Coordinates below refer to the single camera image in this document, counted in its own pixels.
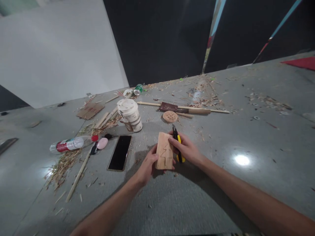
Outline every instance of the red mat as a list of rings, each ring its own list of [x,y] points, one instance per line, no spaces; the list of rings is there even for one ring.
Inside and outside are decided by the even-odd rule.
[[[315,57],[301,58],[292,61],[281,62],[291,66],[315,70]]]

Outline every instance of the pink eraser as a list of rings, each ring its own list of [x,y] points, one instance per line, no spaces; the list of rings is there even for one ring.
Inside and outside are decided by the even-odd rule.
[[[101,138],[101,140],[98,142],[97,144],[97,148],[102,150],[108,143],[108,139],[107,138]]]

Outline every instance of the hand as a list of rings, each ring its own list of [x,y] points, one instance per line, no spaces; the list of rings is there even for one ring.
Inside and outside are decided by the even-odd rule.
[[[191,142],[191,140],[184,134],[178,132],[181,143],[174,138],[169,138],[168,141],[176,147],[182,154],[182,156],[196,166],[200,166],[203,160],[206,158],[203,154],[199,152],[199,149],[195,144]],[[178,154],[178,150],[174,148],[174,153]]]
[[[158,154],[157,153],[157,144],[148,152],[147,156],[143,160],[140,168],[135,173],[134,177],[140,185],[146,186],[146,184],[151,179],[151,176],[153,175],[153,171],[155,169],[154,163],[158,160]]]

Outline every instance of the white wall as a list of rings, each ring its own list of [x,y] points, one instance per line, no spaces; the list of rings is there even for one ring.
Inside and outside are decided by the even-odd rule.
[[[0,85],[34,108],[128,87],[103,1],[1,18]]]

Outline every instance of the black wall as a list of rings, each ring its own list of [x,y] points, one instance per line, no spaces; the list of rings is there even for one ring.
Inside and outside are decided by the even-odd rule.
[[[205,73],[253,63],[295,0],[227,0]]]
[[[129,85],[202,73],[216,0],[104,0]]]
[[[315,1],[303,0],[255,63],[315,50]]]
[[[26,102],[0,85],[0,112],[28,106]]]

